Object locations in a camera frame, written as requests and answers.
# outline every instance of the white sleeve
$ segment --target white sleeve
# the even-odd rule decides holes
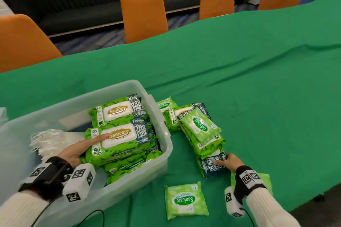
[[[19,192],[0,207],[1,226],[31,227],[49,203],[41,198]]]
[[[259,227],[300,227],[298,221],[265,188],[253,190],[246,198]]]

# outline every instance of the sanicare logo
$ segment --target sanicare logo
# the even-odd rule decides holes
[[[179,206],[188,206],[195,202],[195,196],[192,193],[180,193],[173,201]]]
[[[121,138],[124,138],[126,136],[129,136],[130,133],[131,133],[131,129],[121,128],[121,129],[118,129],[118,130],[111,132],[108,139],[109,140],[121,139]]]
[[[125,112],[128,109],[127,105],[120,105],[117,107],[114,107],[108,111],[108,115],[117,115]]]
[[[201,119],[201,118],[197,118],[194,117],[193,118],[193,123],[201,130],[201,131],[208,131],[208,126],[206,125],[206,123]]]
[[[169,105],[170,105],[170,103],[169,103],[169,102],[164,102],[164,103],[161,103],[161,104],[159,105],[159,109],[164,109],[164,108],[167,108]]]

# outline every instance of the blue carpet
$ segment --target blue carpet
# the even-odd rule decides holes
[[[301,0],[301,4],[306,4],[312,1],[313,0]],[[257,10],[257,6],[246,2],[235,6],[235,12],[254,10]],[[171,31],[198,20],[198,12],[176,15],[168,18],[168,28]],[[121,28],[116,28],[114,30],[105,30],[105,28],[103,28],[103,31],[93,35],[70,37],[66,40],[55,43],[57,49],[64,56],[85,51],[93,51],[100,48],[108,48],[120,44],[125,44],[125,31],[123,29],[123,24]]]

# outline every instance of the plastic storage container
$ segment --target plastic storage container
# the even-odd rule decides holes
[[[30,152],[31,134],[47,129],[81,129],[91,122],[88,114],[91,108],[133,93],[142,98],[141,103],[154,124],[163,155],[106,187],[103,186],[107,177],[102,169],[98,169],[84,201],[70,203],[64,197],[57,199],[42,214],[36,226],[72,226],[92,211],[112,206],[166,173],[173,145],[165,119],[154,98],[147,94],[139,81],[129,80],[38,110],[0,127],[0,204],[17,191],[19,183],[40,163],[40,157]]]

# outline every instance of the table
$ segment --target table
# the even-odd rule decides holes
[[[341,0],[198,21],[138,43],[0,74],[10,119],[137,79],[155,100],[204,102],[225,150],[271,175],[286,210],[341,182]],[[230,177],[204,180],[181,132],[168,174],[106,210],[106,226],[251,226],[226,212]],[[164,185],[202,182],[210,216],[166,220]],[[84,226],[98,226],[100,215]]]

